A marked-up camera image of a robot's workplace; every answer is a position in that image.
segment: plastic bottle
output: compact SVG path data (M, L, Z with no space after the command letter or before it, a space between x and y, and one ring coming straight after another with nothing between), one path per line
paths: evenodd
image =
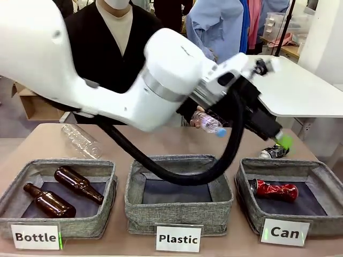
M214 133L220 138L226 136L226 130L223 128L223 125L218 120L204 112L196 111L192 116L192 120L200 122L202 129L207 133Z
M99 159L102 155L100 143L77 125L65 124L62 127L68 141L86 158Z

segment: crushed can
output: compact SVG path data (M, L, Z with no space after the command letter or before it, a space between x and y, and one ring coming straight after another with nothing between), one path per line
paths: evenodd
M254 179L249 184L253 194L261 198L294 202L299 195L298 188L292 184L271 185L260 179Z
M282 158L289 153L289 149L284 149L282 146L275 144L272 147L263 149L259 155L259 158L263 159L276 159Z

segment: white label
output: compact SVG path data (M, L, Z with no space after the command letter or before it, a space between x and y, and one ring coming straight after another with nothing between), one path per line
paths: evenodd
M310 223L307 222L281 221L266 218L261 242L304 246L309 228Z
M58 226L11 224L17 249L59 250Z
M201 228L158 226L156 250L170 252L194 252L200 250Z

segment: beer bottle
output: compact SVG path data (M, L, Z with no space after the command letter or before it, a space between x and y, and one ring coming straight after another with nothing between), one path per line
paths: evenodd
M51 191L42 191L31 183L24 186L24 191L34 197L34 202L50 218L74 218L76 209Z
M90 181L69 166L59 167L55 171L54 177L76 194L85 196L99 205L102 204L103 196L91 186Z

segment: person's hand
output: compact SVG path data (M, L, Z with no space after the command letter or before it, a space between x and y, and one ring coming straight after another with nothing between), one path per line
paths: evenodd
M197 111L205 112L204 108L202 108L201 106L198 106L198 107L197 107ZM193 120L193 119L191 119L190 125L191 125L191 127L196 127L196 128L199 129L200 126L201 126L201 122L198 121L198 120Z

